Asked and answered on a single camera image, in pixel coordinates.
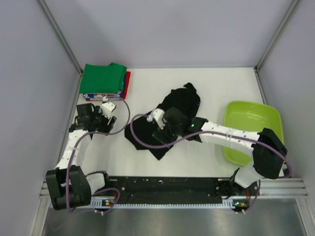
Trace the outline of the right aluminium frame post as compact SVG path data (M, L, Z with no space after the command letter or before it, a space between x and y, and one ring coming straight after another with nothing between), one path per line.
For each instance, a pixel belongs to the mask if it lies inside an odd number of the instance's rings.
M269 41L267 47L265 48L262 56L260 57L258 63L256 64L254 70L256 73L258 73L261 68L263 67L264 63L268 59L270 53L272 52L273 48L277 44L278 40L280 39L281 35L283 34L285 28L289 24L289 21L293 17L294 13L298 9L299 5L301 3L301 0L292 0L289 8L285 12L284 16L281 19L281 22L279 23L275 33L273 34L271 40Z

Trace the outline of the aluminium frame post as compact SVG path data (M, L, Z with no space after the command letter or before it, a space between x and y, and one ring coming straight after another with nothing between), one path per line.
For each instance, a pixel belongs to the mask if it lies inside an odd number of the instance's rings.
M49 9L49 6L47 5L46 1L45 0L37 0L36 2L39 4L42 12L44 13L45 17L47 18L53 32L55 33L58 41L61 43L61 46L64 49L68 58L70 59L72 65L74 66L74 68L76 69L76 71L79 74L82 74L83 69L79 65L78 60L76 59L72 49L70 48L70 45L68 44L62 30L60 29L57 21L55 20L55 17L53 16L51 10Z
M254 70L256 73L258 73L261 68L263 67L264 63L268 59L270 53L272 52L273 48L277 44L278 40L280 39L281 35L283 34L285 28L289 24L289 21L293 17L294 13L298 9L299 5L301 3L301 0L292 0L289 8L285 12L284 16L281 19L281 22L279 23L275 33L273 34L271 40L269 41L267 47L265 48L262 56L260 57L258 63L256 64Z

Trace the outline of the lime green plastic bin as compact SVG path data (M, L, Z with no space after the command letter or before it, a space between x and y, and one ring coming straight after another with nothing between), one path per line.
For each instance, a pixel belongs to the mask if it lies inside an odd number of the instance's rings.
M263 128L269 128L284 143L281 115L272 106L249 101L231 101L225 108L223 126L244 131L262 131ZM227 147L217 147L216 150L221 151L222 164L244 166L252 160L248 155Z

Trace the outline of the left aluminium frame post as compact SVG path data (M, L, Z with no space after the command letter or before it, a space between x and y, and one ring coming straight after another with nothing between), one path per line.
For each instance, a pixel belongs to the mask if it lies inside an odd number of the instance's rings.
M46 1L45 0L37 0L36 2L39 4L42 12L44 13L45 17L47 18L53 32L55 33L58 41L61 43L61 46L64 49L68 58L70 59L72 65L74 66L74 68L76 69L76 71L79 74L82 74L83 69L79 65L78 60L76 59L72 49L70 48L70 45L68 44L62 30L60 29L57 21L55 20L55 17L53 16L51 10L49 9L49 6L47 5Z

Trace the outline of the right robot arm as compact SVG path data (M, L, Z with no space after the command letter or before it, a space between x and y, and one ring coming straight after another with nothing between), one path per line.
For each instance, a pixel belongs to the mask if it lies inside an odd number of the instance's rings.
M237 195L263 178L277 179L287 154L282 141L269 128L260 132L229 128L205 118L189 118L177 108L167 111L156 108L147 121L157 125L153 137L163 145L182 137L189 141L220 145L251 157L249 163L235 170L229 179L230 190Z

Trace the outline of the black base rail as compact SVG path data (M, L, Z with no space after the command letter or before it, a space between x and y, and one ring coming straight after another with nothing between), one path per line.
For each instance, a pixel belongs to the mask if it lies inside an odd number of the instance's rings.
M217 204L232 196L228 180L214 177L111 177L119 204Z

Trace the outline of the green folded t-shirt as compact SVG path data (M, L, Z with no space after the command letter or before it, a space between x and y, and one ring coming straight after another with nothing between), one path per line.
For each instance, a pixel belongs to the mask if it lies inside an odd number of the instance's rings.
M117 63L109 65L86 64L79 93L117 94L124 87L127 67Z

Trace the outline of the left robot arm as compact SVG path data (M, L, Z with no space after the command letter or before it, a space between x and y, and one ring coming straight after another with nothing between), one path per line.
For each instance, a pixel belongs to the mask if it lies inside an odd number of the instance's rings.
M116 105L103 102L77 105L77 115L69 128L68 140L63 155L53 170L46 173L52 206L55 210L76 208L90 204L92 195L106 195L112 184L105 171L83 172L81 165L94 134L109 133L116 121L113 112Z

